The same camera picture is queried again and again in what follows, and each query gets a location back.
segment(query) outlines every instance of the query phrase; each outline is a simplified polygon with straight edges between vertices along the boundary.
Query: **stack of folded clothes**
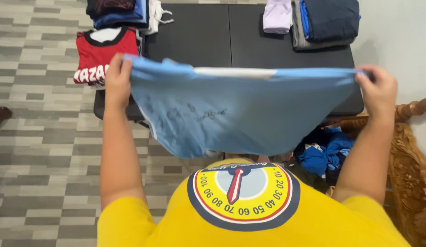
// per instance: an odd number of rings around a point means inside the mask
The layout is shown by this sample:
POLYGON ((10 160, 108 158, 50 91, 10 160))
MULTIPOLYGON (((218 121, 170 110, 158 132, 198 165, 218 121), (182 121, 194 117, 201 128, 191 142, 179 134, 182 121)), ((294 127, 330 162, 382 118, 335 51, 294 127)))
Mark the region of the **stack of folded clothes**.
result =
POLYGON ((291 4, 297 50, 348 45, 358 36, 357 0, 293 0, 291 4))

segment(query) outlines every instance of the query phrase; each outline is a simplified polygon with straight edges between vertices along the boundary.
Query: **blue clothing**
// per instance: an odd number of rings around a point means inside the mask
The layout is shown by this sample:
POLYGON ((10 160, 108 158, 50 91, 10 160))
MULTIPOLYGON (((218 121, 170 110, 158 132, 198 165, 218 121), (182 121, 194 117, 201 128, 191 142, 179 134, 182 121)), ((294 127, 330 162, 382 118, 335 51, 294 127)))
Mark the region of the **blue clothing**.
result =
POLYGON ((352 149, 354 143, 355 141, 350 138, 348 134, 344 132, 334 132, 326 149, 326 155, 329 161, 328 169, 338 169, 340 166, 338 153, 341 151, 345 153, 346 149, 352 149))
POLYGON ((309 21, 309 42, 346 40, 358 36, 357 0, 303 0, 309 21))
POLYGON ((327 156, 326 148, 320 146, 323 151, 316 149, 315 147, 310 147, 304 150, 303 154, 298 156, 298 159, 301 162, 306 171, 312 174, 316 174, 321 177, 327 168, 327 156))
POLYGON ((100 29, 117 22, 146 23, 146 0, 136 0, 133 11, 112 13, 94 20, 94 27, 100 29))
POLYGON ((188 64, 126 57, 133 61, 131 93, 152 136, 180 158, 286 153, 354 92, 358 73, 316 68, 215 76, 188 64))
POLYGON ((304 37, 305 39, 308 39, 309 21, 307 19, 306 3, 303 0, 300 1, 300 13, 301 13, 301 23, 303 24, 304 37))

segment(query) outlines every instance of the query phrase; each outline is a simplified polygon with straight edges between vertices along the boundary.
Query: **red shirt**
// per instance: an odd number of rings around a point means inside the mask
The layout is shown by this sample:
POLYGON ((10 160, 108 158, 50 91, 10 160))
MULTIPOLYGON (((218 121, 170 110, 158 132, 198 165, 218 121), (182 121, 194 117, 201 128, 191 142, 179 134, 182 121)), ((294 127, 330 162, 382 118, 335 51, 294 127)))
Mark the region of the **red shirt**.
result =
POLYGON ((138 55, 136 29, 123 26, 117 37, 104 42, 92 39, 90 35, 93 32, 77 33, 76 44, 80 60, 74 82, 104 89, 104 78, 112 57, 117 52, 138 55))

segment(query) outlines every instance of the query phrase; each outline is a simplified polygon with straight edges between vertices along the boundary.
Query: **carved wooden armrest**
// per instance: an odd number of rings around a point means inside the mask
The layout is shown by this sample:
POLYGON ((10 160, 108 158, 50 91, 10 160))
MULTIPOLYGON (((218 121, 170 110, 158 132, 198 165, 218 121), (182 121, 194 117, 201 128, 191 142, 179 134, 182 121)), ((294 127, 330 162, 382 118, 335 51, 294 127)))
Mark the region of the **carved wooden armrest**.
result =
MULTIPOLYGON (((411 127, 405 122, 425 112, 426 98, 396 106, 388 167, 397 217, 393 222, 415 247, 426 247, 426 157, 417 148, 411 127)), ((354 137, 367 121, 368 116, 363 114, 342 120, 339 125, 354 137)))

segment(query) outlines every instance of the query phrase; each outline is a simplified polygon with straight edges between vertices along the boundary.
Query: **gray tile floor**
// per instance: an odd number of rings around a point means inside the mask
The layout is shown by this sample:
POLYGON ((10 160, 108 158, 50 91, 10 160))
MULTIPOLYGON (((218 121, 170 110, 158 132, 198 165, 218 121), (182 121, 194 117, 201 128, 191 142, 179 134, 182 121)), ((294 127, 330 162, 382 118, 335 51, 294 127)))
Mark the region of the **gray tile floor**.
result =
MULTIPOLYGON (((162 2, 237 3, 235 0, 162 2)), ((264 0, 242 0, 257 3, 264 0)), ((76 32, 92 28, 86 0, 0 0, 0 247, 90 247, 100 215, 102 122, 95 92, 75 85, 76 32)), ((172 157, 133 124, 156 222, 173 191, 211 160, 172 157)))

